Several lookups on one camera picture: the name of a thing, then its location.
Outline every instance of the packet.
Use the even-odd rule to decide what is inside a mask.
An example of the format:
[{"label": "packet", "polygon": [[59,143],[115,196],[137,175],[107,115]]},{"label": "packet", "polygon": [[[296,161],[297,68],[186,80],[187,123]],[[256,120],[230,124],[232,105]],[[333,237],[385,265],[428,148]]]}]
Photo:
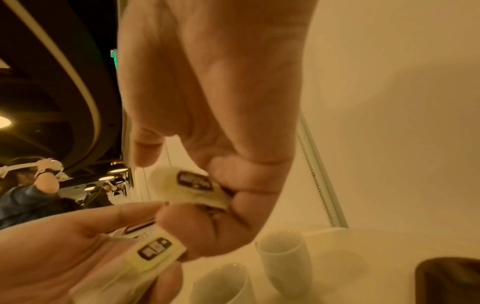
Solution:
[{"label": "packet", "polygon": [[[159,167],[150,175],[150,189],[163,200],[227,210],[232,193],[207,176],[175,167]],[[135,304],[157,277],[183,253],[185,246],[152,219],[110,234],[137,239],[126,254],[105,265],[69,292],[74,304]]]}]

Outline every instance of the cup rim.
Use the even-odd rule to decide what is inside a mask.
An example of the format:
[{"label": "cup rim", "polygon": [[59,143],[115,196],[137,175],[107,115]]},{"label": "cup rim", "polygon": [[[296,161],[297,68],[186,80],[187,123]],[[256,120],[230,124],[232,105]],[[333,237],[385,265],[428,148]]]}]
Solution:
[{"label": "cup rim", "polygon": [[[284,233],[284,232],[293,232],[293,233],[295,233],[295,234],[297,234],[297,235],[300,235],[300,236],[301,236],[301,238],[300,238],[300,243],[298,243],[297,246],[295,246],[295,247],[293,247],[293,248],[291,248],[291,249],[289,249],[289,250],[287,250],[287,251],[283,251],[283,252],[267,252],[267,251],[261,249],[261,244],[260,244],[260,243],[261,243],[263,240],[265,240],[266,238],[268,238],[268,237],[270,237],[270,236],[272,236],[272,235],[274,235],[274,234],[280,234],[280,233]],[[293,230],[293,229],[285,229],[285,230],[280,230],[280,231],[271,232],[271,233],[263,236],[260,240],[258,240],[258,241],[256,242],[256,244],[257,244],[257,249],[258,249],[262,254],[266,254],[266,255],[282,255],[282,254],[291,253],[291,252],[297,250],[298,248],[300,248],[300,246],[302,246],[304,243],[305,243],[305,236],[303,235],[303,233],[301,233],[300,231],[297,231],[297,230]]]},{"label": "cup rim", "polygon": [[[228,301],[228,303],[229,303],[229,302],[235,300],[237,297],[240,296],[240,294],[241,294],[242,291],[247,287],[247,285],[248,285],[248,283],[249,283],[249,281],[250,281],[249,270],[248,270],[248,268],[247,268],[245,265],[243,265],[243,264],[241,264],[241,263],[234,263],[234,262],[232,262],[232,263],[227,263],[227,264],[223,264],[223,265],[221,265],[221,266],[215,267],[214,269],[208,271],[207,273],[205,273],[204,275],[202,275],[201,278],[200,278],[199,280],[197,280],[196,282],[202,280],[202,279],[205,278],[206,276],[211,275],[212,273],[218,272],[218,271],[219,271],[220,269],[222,269],[222,268],[232,267],[232,266],[233,266],[233,267],[238,266],[239,268],[242,268],[244,274],[246,274],[246,275],[245,275],[245,279],[244,279],[244,281],[243,281],[242,287],[241,287],[240,290],[237,292],[237,294]],[[196,284],[196,282],[193,283],[193,290],[192,290],[191,293],[190,293],[190,298],[192,297],[192,294],[193,294],[194,291],[195,291],[195,284]]]}]

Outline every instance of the hand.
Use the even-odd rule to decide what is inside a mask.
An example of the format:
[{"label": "hand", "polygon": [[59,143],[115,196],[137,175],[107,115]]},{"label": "hand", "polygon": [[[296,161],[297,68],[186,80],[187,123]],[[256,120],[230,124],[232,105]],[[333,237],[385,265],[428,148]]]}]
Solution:
[{"label": "hand", "polygon": [[[159,203],[65,213],[0,231],[0,303],[71,303],[69,290],[135,243],[103,233],[139,224]],[[170,303],[182,286],[180,264],[168,268],[142,303]]]},{"label": "hand", "polygon": [[45,158],[45,159],[41,159],[39,161],[36,162],[36,169],[38,171],[40,170],[45,170],[45,169],[53,169],[55,170],[56,169],[56,166],[55,164],[52,162],[53,159],[51,158]]},{"label": "hand", "polygon": [[209,217],[173,205],[158,223],[193,256],[249,243],[270,215],[295,153],[302,54],[316,0],[134,0],[118,35],[118,82],[134,162],[164,136],[236,192]]}]

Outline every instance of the table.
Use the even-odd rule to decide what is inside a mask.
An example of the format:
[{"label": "table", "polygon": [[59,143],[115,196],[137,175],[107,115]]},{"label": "table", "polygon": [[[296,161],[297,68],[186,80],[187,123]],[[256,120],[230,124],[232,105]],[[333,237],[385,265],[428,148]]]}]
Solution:
[{"label": "table", "polygon": [[[259,237],[277,230],[270,227]],[[480,258],[478,239],[328,227],[286,227],[304,233],[314,283],[303,298],[282,297],[269,283],[253,244],[223,256],[184,264],[183,290],[173,302],[188,303],[193,282],[214,267],[238,262],[248,267],[259,304],[415,303],[415,267],[440,256]]]}]

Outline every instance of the dark ceiling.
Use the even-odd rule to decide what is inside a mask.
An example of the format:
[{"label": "dark ceiling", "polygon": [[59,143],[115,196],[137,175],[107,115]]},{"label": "dark ceiling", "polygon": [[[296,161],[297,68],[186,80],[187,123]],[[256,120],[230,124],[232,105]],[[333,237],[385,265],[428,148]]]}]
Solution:
[{"label": "dark ceiling", "polygon": [[13,122],[0,129],[0,163],[53,157],[74,177],[66,185],[96,180],[122,158],[122,108],[110,58],[116,1],[19,3],[21,9],[0,2],[0,59],[10,67],[0,69],[0,115]]}]

